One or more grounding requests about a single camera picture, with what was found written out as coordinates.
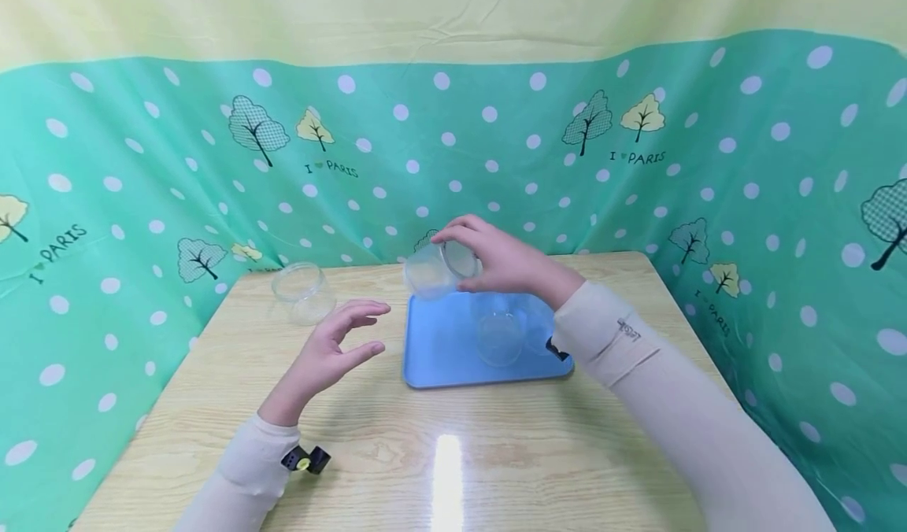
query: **cream long-sleeve shirt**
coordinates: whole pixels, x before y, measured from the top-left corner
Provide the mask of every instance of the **cream long-sleeve shirt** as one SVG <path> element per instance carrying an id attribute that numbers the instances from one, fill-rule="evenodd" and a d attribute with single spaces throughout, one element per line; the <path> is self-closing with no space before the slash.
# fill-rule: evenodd
<path id="1" fill-rule="evenodd" d="M 584 283 L 554 319 L 554 345 L 624 403 L 690 486 L 710 531 L 835 530 L 775 443 L 610 289 Z M 298 439 L 296 428 L 247 421 L 177 532 L 260 530 Z"/>

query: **hand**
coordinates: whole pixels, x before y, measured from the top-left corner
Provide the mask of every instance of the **hand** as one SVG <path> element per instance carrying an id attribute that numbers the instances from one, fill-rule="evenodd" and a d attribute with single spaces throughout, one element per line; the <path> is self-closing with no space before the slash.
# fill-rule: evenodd
<path id="1" fill-rule="evenodd" d="M 478 216 L 459 216 L 431 238 L 431 243 L 444 241 L 458 241 L 482 261 L 482 274 L 457 287 L 464 292 L 528 292 L 557 311 L 585 282 L 577 271 Z"/>
<path id="2" fill-rule="evenodd" d="M 391 311 L 381 301 L 350 300 L 328 313 L 312 331 L 296 360 L 268 395 L 258 415 L 277 426 L 296 426 L 299 414 L 316 394 L 340 381 L 347 372 L 384 351 L 382 342 L 368 342 L 344 352 L 340 343 L 351 330 L 375 325 Z"/>

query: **transparent container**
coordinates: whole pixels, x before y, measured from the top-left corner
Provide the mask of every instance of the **transparent container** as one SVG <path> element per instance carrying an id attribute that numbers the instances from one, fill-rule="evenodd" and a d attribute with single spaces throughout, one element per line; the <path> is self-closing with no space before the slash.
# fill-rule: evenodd
<path id="1" fill-rule="evenodd" d="M 507 367 L 516 363 L 526 342 L 525 322 L 520 318 L 520 294 L 485 292 L 472 294 L 472 319 L 476 323 L 476 347 L 485 364 Z"/>
<path id="2" fill-rule="evenodd" d="M 429 243 L 402 265 L 402 281 L 411 293 L 423 300 L 437 300 L 456 291 L 464 278 L 481 272 L 479 259 L 457 243 Z"/>
<path id="3" fill-rule="evenodd" d="M 336 305 L 334 291 L 316 264 L 293 263 L 271 281 L 271 290 L 286 310 L 289 322 L 314 325 Z"/>

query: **left hand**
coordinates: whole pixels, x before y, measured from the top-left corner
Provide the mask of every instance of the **left hand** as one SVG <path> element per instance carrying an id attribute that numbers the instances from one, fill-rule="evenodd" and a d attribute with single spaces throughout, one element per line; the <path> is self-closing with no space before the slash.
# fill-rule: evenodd
<path id="1" fill-rule="evenodd" d="M 258 409 L 267 423 L 291 427 L 316 394 L 340 381 L 347 372 L 384 351 L 384 344 L 372 341 L 348 349 L 340 343 L 351 330 L 375 325 L 391 307 L 381 301 L 350 300 L 328 313 L 305 342 L 296 360 Z"/>

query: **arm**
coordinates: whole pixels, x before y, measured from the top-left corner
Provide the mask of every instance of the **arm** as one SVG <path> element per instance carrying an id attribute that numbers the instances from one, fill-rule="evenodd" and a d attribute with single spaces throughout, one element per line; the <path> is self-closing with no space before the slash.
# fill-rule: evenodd
<path id="1" fill-rule="evenodd" d="M 607 287 L 554 275 L 539 291 L 557 310 L 554 345 L 624 403 L 690 485 L 709 530 L 835 529 L 787 457 L 703 371 Z"/>

